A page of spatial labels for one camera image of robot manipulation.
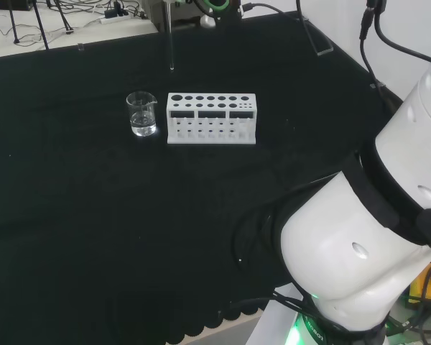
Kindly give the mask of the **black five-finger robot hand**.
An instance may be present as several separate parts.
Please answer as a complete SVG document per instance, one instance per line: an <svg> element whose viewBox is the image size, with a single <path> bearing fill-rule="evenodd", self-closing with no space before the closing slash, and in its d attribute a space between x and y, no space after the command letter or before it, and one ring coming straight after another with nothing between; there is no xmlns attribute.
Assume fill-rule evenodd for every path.
<svg viewBox="0 0 431 345"><path fill-rule="evenodd" d="M205 29L215 28L223 19L237 17L240 1L163 1L166 26L195 24Z"/></svg>

